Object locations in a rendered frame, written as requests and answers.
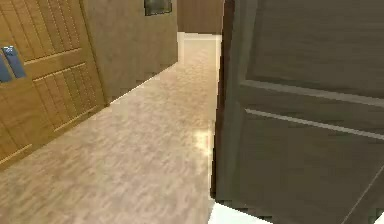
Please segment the dark framed wall picture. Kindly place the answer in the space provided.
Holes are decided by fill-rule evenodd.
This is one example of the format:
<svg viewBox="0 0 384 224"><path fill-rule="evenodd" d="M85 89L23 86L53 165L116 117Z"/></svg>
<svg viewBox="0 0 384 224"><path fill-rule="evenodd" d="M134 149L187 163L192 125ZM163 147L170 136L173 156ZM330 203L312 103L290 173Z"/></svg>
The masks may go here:
<svg viewBox="0 0 384 224"><path fill-rule="evenodd" d="M145 15L157 15L172 11L172 0L144 0Z"/></svg>

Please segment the dark grey-brown room door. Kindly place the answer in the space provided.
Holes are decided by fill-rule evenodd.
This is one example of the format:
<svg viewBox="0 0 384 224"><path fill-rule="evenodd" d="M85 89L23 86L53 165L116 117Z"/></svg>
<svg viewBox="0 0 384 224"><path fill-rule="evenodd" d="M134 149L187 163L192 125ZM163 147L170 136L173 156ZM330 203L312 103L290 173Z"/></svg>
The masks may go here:
<svg viewBox="0 0 384 224"><path fill-rule="evenodd" d="M211 194L271 224L376 224L384 0L224 0Z"/></svg>

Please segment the light wooden panelled door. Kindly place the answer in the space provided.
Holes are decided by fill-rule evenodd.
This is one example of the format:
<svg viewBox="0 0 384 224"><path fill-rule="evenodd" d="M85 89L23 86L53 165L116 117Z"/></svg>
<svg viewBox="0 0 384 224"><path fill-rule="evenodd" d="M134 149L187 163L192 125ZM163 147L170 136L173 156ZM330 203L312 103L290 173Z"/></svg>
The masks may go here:
<svg viewBox="0 0 384 224"><path fill-rule="evenodd" d="M107 105L82 0L0 0L0 59L12 78L0 82L0 172Z"/></svg>

